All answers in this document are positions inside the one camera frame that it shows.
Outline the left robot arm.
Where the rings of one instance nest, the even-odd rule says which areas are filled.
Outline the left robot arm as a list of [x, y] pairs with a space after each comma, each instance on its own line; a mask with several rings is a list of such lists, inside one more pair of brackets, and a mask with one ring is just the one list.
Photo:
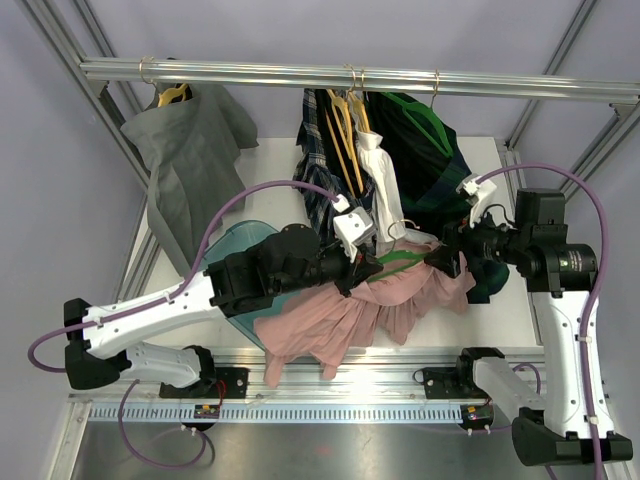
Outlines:
[[349, 257], [339, 242], [324, 246], [313, 229], [290, 224], [209, 264], [186, 287], [104, 307], [69, 300], [64, 305], [64, 324], [71, 330], [64, 350], [69, 384], [83, 391], [131, 379], [160, 383], [164, 398], [204, 398], [218, 381], [210, 350], [172, 349], [148, 338], [265, 310], [275, 298], [310, 287], [332, 284], [347, 294], [381, 270], [365, 247]]

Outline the grey skirt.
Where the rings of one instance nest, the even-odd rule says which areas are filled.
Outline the grey skirt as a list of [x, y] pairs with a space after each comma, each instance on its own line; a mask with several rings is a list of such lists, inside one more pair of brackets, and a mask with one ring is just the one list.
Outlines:
[[150, 172], [149, 228], [181, 276], [214, 215], [245, 189], [236, 160], [259, 146], [256, 124], [224, 86], [191, 90], [190, 99], [149, 108], [121, 127]]

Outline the pink pleated skirt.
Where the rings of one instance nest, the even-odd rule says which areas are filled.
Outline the pink pleated skirt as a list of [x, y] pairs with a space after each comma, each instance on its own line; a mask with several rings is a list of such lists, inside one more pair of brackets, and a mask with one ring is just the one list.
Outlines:
[[377, 328], [403, 345], [431, 310], [466, 312], [475, 280], [463, 254], [458, 261], [461, 273], [454, 278], [424, 261], [398, 273], [387, 267], [383, 278], [361, 283], [348, 297], [334, 284], [312, 287], [287, 300], [279, 314], [256, 319], [254, 331], [265, 350], [264, 382], [277, 387], [284, 366], [302, 356], [313, 357], [322, 378], [331, 380], [349, 348], [371, 346]]

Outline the green hanger of pink skirt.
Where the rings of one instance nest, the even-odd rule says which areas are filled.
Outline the green hanger of pink skirt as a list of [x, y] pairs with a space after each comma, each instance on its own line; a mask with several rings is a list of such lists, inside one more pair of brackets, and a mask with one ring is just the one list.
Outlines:
[[[404, 236], [396, 236], [392, 232], [396, 225], [405, 227]], [[393, 223], [388, 228], [388, 234], [392, 237], [391, 246], [376, 257], [383, 270], [371, 277], [369, 282], [382, 280], [419, 264], [426, 254], [432, 251], [432, 243], [437, 241], [432, 235], [423, 232], [411, 219], [401, 219]]]

